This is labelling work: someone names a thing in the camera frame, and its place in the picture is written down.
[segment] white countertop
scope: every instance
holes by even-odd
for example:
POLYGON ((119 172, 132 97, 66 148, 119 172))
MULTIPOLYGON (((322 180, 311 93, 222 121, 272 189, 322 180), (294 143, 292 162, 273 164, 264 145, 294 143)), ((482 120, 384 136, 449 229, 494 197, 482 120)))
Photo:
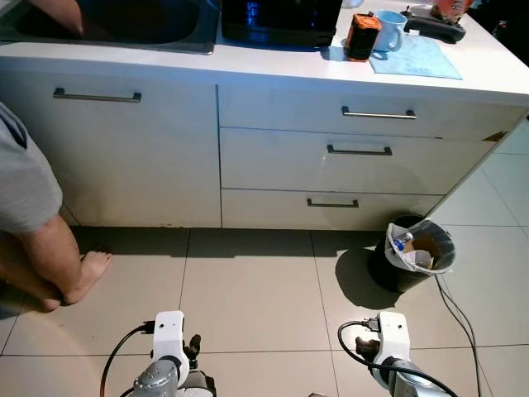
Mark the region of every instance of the white countertop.
MULTIPOLYGON (((3 3, 6 0, 0 0, 0 7, 3 3)), ((35 59, 35 65, 40 69, 48 65, 57 72, 129 75, 141 74, 145 69, 141 66, 149 65, 158 67, 160 75, 174 74, 179 70, 187 78, 200 78, 216 84, 266 84, 349 93, 352 89, 368 89, 365 84, 369 84, 371 93, 377 93, 378 88, 385 91, 386 84, 396 84, 403 86, 403 95, 429 93, 453 98, 456 89, 456 96, 461 99, 529 105, 529 68, 469 16, 461 21, 467 31, 462 41, 456 45, 437 41, 460 72, 462 80, 376 74, 369 62, 344 60, 341 43, 347 36, 354 12, 381 8, 400 12, 408 4, 397 0, 366 0, 354 10, 342 9, 332 46, 322 51, 268 50, 226 43, 219 28, 212 55, 93 45, 16 43, 0 45, 0 67, 11 61, 27 68, 27 62, 20 61, 29 58, 35 59)))

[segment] orange object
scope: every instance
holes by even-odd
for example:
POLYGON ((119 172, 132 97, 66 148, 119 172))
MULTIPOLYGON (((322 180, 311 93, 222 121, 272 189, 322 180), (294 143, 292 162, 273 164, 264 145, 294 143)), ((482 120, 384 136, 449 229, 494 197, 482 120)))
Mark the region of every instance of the orange object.
POLYGON ((347 58, 354 62, 365 62, 371 55, 380 30, 382 25, 372 12, 355 14, 347 36, 345 47, 347 58))

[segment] gray shorts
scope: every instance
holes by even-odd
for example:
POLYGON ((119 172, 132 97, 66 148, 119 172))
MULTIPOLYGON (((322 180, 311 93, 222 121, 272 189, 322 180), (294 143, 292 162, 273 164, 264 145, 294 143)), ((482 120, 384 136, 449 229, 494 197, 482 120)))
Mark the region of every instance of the gray shorts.
POLYGON ((48 161, 0 103, 0 230, 34 232, 59 212, 62 199, 48 161))

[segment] trash can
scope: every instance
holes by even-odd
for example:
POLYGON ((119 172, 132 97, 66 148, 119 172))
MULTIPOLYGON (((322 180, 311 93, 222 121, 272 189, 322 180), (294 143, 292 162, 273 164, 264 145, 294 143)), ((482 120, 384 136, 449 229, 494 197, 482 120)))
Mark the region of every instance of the trash can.
POLYGON ((368 269, 373 280, 378 285, 392 292, 406 292, 413 286, 432 277, 450 271, 455 260, 455 247, 450 235, 434 222, 420 215, 402 215, 393 221, 393 224, 406 229, 425 221, 425 227, 435 237, 435 243, 439 248, 439 254, 434 258, 432 269, 425 269, 420 266, 395 265, 395 252, 388 244, 388 236, 376 246, 376 249, 369 257, 368 269))

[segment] microwave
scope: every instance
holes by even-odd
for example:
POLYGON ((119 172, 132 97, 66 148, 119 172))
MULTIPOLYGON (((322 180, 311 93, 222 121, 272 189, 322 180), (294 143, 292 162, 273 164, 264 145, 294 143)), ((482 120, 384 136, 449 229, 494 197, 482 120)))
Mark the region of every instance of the microwave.
POLYGON ((223 0, 222 35, 266 45, 329 46, 342 0, 223 0))

